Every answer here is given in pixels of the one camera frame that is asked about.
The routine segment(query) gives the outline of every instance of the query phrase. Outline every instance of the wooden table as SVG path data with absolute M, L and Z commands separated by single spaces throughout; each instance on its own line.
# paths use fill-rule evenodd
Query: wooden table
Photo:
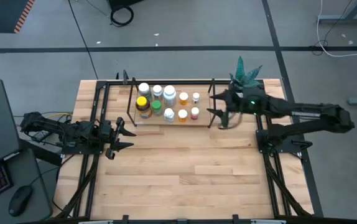
M 267 94 L 284 98 L 279 79 L 265 79 L 264 84 Z M 95 85 L 95 80 L 81 81 L 74 121 L 89 120 Z M 225 88 L 217 85 L 216 92 Z M 236 129 L 225 131 L 216 127 L 218 118 L 210 129 L 159 125 L 135 128 L 126 114 L 129 90 L 130 86 L 123 85 L 110 88 L 106 119 L 114 123 L 117 117 L 123 117 L 126 129 L 137 137 L 121 138 L 134 146 L 117 153 L 115 160 L 100 157 L 91 219 L 120 220 L 123 215 L 131 220 L 230 219 L 232 214 L 240 218 L 273 217 L 266 171 L 257 149 L 255 116 L 244 115 Z M 288 124 L 290 119 L 273 123 Z M 290 154 L 281 154 L 280 160 L 287 188 L 312 213 L 300 160 Z M 61 168 L 54 198 L 60 207 L 77 189 L 81 162 L 82 156 L 76 155 Z M 277 187 L 276 192 L 283 214 Z M 81 214 L 86 195 L 82 197 Z

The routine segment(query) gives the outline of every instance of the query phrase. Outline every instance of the medicine bottle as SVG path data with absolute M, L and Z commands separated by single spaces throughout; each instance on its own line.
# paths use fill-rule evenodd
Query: medicine bottle
M 150 102 L 152 101 L 152 94 L 148 84 L 141 83 L 139 85 L 139 94 L 147 98 L 147 100 L 149 100 Z
M 168 108 L 173 107 L 176 104 L 176 90 L 173 86 L 168 85 L 164 89 L 164 101 Z
M 154 92 L 154 100 L 159 100 L 161 101 L 162 100 L 162 97 L 163 97 L 163 91 L 162 91 L 162 87 L 160 85 L 155 85 L 153 88 L 152 88 L 152 91 Z
M 172 109 L 167 108 L 164 113 L 164 119 L 165 121 L 168 122 L 173 122 L 174 121 L 174 112 Z
M 178 120 L 181 122 L 185 122 L 187 120 L 187 111 L 186 110 L 180 110 L 178 111 Z
M 162 114 L 162 103 L 159 100 L 154 100 L 151 104 L 152 112 L 154 115 L 159 116 Z
M 182 93 L 180 93 L 179 97 L 180 97 L 180 104 L 181 105 L 186 105 L 187 102 L 188 102 L 188 93 L 182 92 Z
M 149 103 L 147 98 L 140 96 L 136 101 L 136 108 L 139 111 L 141 118 L 147 119 L 151 117 L 151 104 Z
M 192 95 L 192 103 L 198 104 L 199 103 L 199 93 L 193 93 Z
M 198 119 L 198 116 L 199 116 L 199 109 L 192 108 L 191 109 L 191 119 Z

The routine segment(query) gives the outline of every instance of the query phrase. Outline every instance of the artificial plant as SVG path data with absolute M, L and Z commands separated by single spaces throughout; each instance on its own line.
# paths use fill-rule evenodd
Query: artificial plant
M 240 90 L 242 90 L 244 87 L 256 86 L 260 84 L 258 81 L 255 80 L 255 78 L 259 74 L 261 67 L 262 65 L 246 73 L 245 67 L 243 66 L 242 57 L 239 56 L 235 77 L 231 73 L 229 74 L 229 77 L 232 82 L 237 84 L 237 88 L 239 88 Z

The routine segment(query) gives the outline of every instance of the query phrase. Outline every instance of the computer mouse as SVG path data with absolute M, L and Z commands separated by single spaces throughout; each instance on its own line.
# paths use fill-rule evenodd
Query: computer mouse
M 25 211 L 31 195 L 32 187 L 30 185 L 19 187 L 11 198 L 9 214 L 12 217 L 21 215 Z

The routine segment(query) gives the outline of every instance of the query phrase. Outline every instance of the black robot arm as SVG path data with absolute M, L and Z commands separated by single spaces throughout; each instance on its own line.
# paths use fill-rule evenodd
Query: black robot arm
M 264 93 L 262 86 L 238 89 L 230 85 L 229 90 L 211 96 L 217 100 L 224 100 L 226 111 L 208 109 L 209 112 L 220 117 L 222 129 L 228 128 L 229 113 L 246 113 L 266 115 L 270 118 L 284 116 L 298 116 L 309 119 L 303 123 L 272 124 L 268 128 L 268 141 L 279 144 L 288 136 L 312 133 L 315 131 L 329 131 L 345 133 L 354 128 L 348 111 L 339 105 L 290 103 L 280 98 L 274 98 Z
M 118 118 L 116 129 L 110 121 L 103 121 L 98 125 L 94 121 L 78 121 L 65 124 L 52 119 L 44 118 L 39 112 L 26 113 L 21 124 L 21 131 L 27 135 L 33 131 L 48 131 L 58 134 L 60 142 L 56 145 L 62 147 L 64 154 L 99 154 L 102 144 L 110 144 L 106 152 L 108 159 L 114 158 L 114 151 L 120 151 L 133 143 L 120 142 L 119 134 L 123 136 L 136 136 L 124 128 L 124 121 Z

